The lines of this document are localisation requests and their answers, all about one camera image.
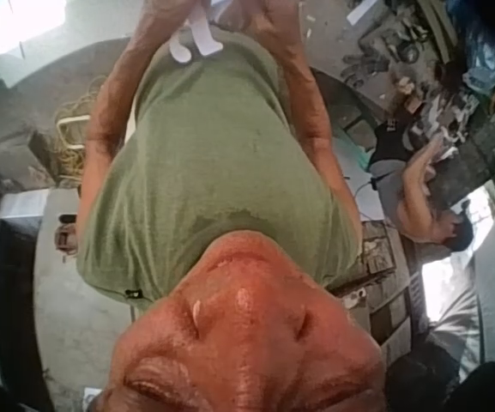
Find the gray shirt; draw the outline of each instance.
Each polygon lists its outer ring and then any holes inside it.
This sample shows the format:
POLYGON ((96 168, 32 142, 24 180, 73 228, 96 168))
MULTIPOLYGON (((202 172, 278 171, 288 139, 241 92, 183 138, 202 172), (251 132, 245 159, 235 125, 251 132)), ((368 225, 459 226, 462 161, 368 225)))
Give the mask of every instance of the gray shirt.
POLYGON ((386 160, 376 161, 369 166, 370 174, 377 180, 377 191, 383 205, 384 215, 398 229, 401 229, 401 221, 398 216, 398 203, 403 199, 403 181, 401 175, 406 165, 407 163, 405 161, 386 160))

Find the concrete floor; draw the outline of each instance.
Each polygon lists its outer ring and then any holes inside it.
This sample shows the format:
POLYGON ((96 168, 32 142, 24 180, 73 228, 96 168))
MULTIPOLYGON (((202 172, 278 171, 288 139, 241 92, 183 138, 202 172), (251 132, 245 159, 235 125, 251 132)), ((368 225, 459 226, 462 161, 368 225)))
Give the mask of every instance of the concrete floor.
POLYGON ((91 45, 32 74, 13 88, 0 82, 0 139, 24 126, 52 134, 57 109, 82 97, 94 78, 107 76, 127 41, 91 45))
POLYGON ((75 258, 54 246, 61 214, 75 213, 74 190, 51 191, 39 231, 34 270, 39 354, 56 411, 81 411, 86 387, 106 384, 113 345, 130 325, 130 307, 89 287, 75 258))

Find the hand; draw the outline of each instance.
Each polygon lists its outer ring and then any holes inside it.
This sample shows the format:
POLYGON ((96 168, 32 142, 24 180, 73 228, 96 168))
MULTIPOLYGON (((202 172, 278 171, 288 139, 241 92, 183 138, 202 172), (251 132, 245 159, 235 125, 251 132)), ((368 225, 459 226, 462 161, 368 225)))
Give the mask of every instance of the hand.
POLYGON ((190 16, 194 5, 202 0, 144 0, 137 32, 165 42, 190 16))
POLYGON ((298 0, 239 0, 250 20, 248 32, 280 64, 303 55, 298 0))

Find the nostril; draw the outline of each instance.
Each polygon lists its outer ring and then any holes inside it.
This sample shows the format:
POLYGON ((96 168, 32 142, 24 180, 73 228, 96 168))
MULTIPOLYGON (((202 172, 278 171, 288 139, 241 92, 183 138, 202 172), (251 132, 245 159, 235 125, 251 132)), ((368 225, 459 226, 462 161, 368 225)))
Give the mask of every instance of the nostril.
POLYGON ((314 326, 314 315, 311 312, 305 311, 305 316, 303 318, 302 324, 297 331, 297 340, 300 341, 307 337, 314 326))

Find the window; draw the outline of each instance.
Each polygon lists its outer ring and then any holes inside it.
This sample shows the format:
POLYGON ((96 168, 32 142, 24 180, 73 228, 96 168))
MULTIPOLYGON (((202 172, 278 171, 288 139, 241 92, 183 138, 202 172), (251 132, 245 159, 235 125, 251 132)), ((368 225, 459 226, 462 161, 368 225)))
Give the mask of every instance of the window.
POLYGON ((0 54, 64 23, 66 0, 0 0, 0 54))

